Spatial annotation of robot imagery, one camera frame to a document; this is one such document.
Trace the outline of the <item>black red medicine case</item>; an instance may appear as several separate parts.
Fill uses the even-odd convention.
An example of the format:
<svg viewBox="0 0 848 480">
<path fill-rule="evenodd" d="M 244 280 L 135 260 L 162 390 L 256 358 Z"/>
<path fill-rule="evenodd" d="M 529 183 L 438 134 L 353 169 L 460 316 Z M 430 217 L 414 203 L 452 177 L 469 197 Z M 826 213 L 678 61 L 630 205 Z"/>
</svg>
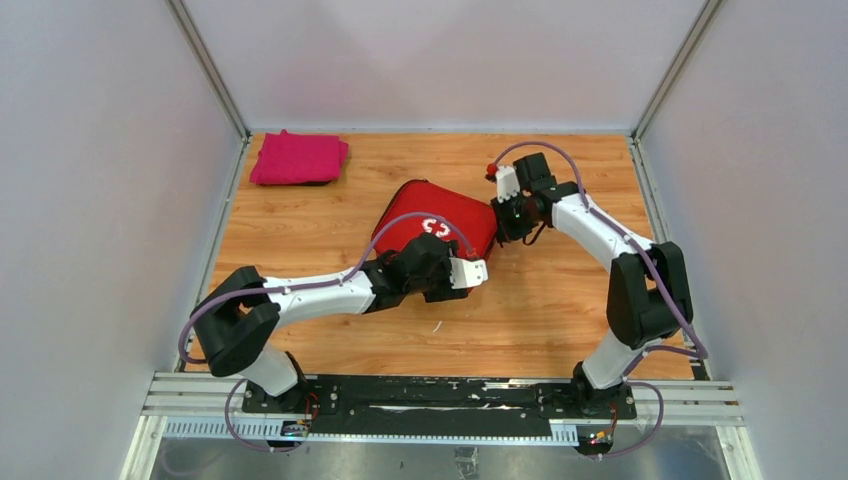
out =
<svg viewBox="0 0 848 480">
<path fill-rule="evenodd" d="M 490 205 L 425 179 L 402 184 L 372 232 L 374 252 L 401 250 L 421 233 L 458 243 L 458 256 L 488 259 L 496 220 Z"/>
</svg>

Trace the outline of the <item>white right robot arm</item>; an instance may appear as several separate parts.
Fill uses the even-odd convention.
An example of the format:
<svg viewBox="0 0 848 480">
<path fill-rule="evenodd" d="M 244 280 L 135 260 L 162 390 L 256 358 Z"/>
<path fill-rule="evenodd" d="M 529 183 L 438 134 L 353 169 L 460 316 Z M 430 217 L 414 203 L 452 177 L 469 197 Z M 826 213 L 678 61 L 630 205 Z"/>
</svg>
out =
<svg viewBox="0 0 848 480">
<path fill-rule="evenodd" d="M 543 229 L 576 241 L 609 275 L 608 330 L 599 346 L 573 372 L 571 403 L 596 417 L 641 359 L 664 349 L 678 331 L 693 333 L 691 293 L 682 249 L 657 243 L 613 219 L 589 196 L 581 178 L 560 182 L 543 153 L 486 169 L 496 195 L 491 201 L 499 244 L 534 242 Z"/>
</svg>

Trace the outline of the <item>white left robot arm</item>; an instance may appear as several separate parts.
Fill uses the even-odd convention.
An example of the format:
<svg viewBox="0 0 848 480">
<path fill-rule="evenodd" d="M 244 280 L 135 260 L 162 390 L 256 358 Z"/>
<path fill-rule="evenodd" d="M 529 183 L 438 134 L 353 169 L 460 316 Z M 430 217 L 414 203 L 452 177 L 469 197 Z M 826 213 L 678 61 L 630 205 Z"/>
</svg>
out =
<svg viewBox="0 0 848 480">
<path fill-rule="evenodd" d="M 458 241 L 422 233 L 352 268 L 284 279 L 241 267 L 190 316 L 203 361 L 215 377 L 239 376 L 260 387 L 283 413 L 306 400 L 306 380 L 292 354 L 270 343 L 291 324 L 331 315 L 365 315 L 420 294 L 428 303 L 466 298 L 487 281 L 483 259 L 464 259 Z"/>
</svg>

